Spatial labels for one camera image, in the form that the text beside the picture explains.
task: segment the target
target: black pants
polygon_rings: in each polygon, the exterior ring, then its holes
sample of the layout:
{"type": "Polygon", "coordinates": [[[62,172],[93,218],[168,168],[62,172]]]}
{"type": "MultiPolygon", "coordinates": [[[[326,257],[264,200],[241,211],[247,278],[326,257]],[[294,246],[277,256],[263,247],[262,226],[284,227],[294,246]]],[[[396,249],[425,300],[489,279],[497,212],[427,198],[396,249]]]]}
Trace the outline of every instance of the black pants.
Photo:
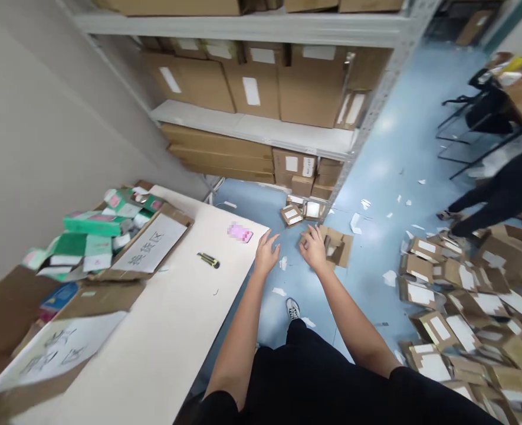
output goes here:
{"type": "Polygon", "coordinates": [[[522,213],[522,153],[502,167],[482,186],[476,187],[451,204],[448,211],[458,213],[486,202],[475,214],[460,221],[451,233],[468,237],[475,230],[489,227],[522,213]]]}

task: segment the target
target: hand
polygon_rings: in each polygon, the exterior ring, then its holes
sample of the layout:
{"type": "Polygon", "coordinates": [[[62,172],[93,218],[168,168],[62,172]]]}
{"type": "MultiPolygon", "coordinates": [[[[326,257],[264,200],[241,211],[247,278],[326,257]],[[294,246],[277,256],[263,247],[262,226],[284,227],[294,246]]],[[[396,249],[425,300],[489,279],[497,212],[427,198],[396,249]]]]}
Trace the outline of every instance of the hand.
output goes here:
{"type": "Polygon", "coordinates": [[[267,232],[261,237],[257,248],[257,254],[255,255],[254,271],[261,273],[265,277],[273,269],[280,255],[280,244],[278,244],[273,251],[273,242],[280,236],[280,234],[277,233],[269,239],[268,236],[270,234],[271,229],[267,230],[267,232]]]}
{"type": "Polygon", "coordinates": [[[308,229],[310,231],[302,233],[302,236],[306,238],[306,246],[300,243],[300,254],[302,254],[306,263],[314,271],[317,271],[317,269],[326,266],[326,248],[320,228],[308,225],[308,229]]]}

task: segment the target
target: black shirt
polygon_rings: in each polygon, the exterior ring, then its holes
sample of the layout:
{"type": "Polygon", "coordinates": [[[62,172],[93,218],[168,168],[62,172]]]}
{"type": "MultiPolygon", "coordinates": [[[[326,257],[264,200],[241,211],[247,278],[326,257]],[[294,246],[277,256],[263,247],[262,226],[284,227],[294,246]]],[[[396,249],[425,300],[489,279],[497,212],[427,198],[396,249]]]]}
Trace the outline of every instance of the black shirt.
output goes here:
{"type": "Polygon", "coordinates": [[[255,354],[245,408],[224,391],[208,395],[197,424],[435,423],[501,425],[455,391],[412,369],[390,379],[353,365],[327,342],[262,347],[255,354]]]}

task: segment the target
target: flattened cardboard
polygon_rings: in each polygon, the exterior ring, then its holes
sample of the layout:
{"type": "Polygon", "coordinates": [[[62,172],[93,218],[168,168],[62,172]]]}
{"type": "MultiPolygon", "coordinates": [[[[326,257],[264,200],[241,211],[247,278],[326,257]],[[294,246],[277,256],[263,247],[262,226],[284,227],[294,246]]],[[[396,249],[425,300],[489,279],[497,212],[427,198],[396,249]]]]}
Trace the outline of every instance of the flattened cardboard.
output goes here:
{"type": "Polygon", "coordinates": [[[246,155],[218,153],[188,149],[183,145],[170,145],[169,152],[186,164],[207,165],[217,168],[233,168],[272,173],[273,162],[246,155]]]}
{"type": "Polygon", "coordinates": [[[302,177],[295,175],[292,177],[292,194],[308,198],[312,192],[313,184],[313,177],[302,177]]]}
{"type": "Polygon", "coordinates": [[[188,171],[200,174],[217,175],[221,177],[234,178],[237,180],[255,181],[260,183],[274,184],[274,174],[260,171],[246,171],[233,168],[213,167],[209,165],[197,165],[182,163],[188,171]]]}
{"type": "Polygon", "coordinates": [[[236,156],[250,156],[273,160],[273,149],[262,143],[236,139],[173,124],[163,124],[162,132],[173,145],[181,145],[196,151],[223,153],[236,156]]]}

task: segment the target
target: green box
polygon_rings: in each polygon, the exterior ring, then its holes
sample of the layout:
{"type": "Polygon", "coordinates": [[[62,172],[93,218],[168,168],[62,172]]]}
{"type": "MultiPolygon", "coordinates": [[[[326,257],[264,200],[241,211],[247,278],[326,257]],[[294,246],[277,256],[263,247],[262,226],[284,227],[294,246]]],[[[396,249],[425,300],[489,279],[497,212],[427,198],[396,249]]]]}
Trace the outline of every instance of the green box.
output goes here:
{"type": "Polygon", "coordinates": [[[130,218],[103,215],[101,211],[73,212],[65,216],[63,222],[70,232],[99,236],[121,236],[133,226],[130,218]]]}

